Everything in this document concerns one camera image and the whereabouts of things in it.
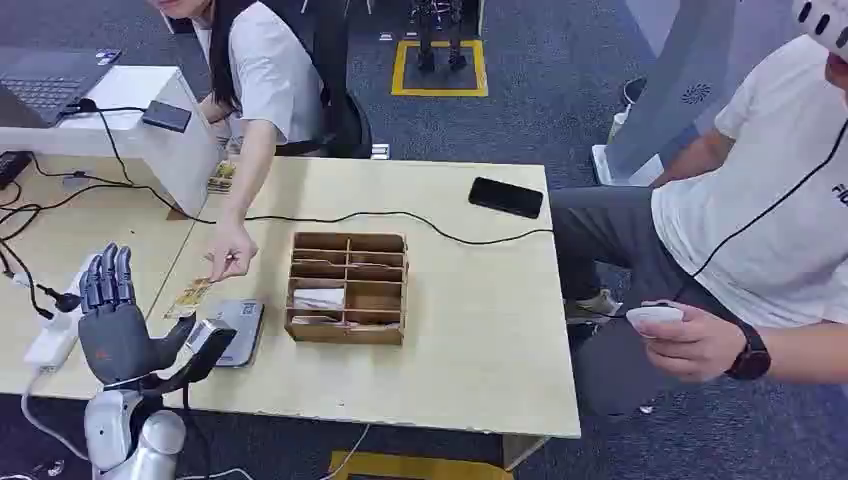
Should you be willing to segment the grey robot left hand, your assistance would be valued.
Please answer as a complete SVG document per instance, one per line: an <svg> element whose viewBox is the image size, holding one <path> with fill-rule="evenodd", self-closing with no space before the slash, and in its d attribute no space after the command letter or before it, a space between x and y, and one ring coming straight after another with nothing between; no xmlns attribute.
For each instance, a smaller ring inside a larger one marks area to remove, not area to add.
<svg viewBox="0 0 848 480"><path fill-rule="evenodd" d="M129 247L110 243L79 280L78 336L90 370L105 385L171 367L196 322L194 314L181 317L166 336L151 337L136 301L130 259Z"/></svg>

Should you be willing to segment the headset person's left hand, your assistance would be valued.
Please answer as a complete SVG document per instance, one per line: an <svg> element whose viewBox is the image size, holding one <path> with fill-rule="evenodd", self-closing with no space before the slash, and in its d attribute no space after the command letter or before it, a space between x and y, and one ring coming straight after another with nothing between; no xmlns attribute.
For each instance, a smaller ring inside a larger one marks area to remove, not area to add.
<svg viewBox="0 0 848 480"><path fill-rule="evenodd" d="M713 380L729 370L746 347L743 331L700 308L669 305L683 313L680 321L644 321L636 327L650 362L687 382Z"/></svg>

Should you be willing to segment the person's left hand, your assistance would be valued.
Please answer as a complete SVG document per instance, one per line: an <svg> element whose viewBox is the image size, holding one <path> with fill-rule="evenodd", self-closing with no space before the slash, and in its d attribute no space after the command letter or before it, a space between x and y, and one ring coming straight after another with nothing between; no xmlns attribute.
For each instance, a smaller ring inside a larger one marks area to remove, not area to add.
<svg viewBox="0 0 848 480"><path fill-rule="evenodd" d="M241 221L218 223L204 258L211 263L210 282L245 276L258 247Z"/></svg>

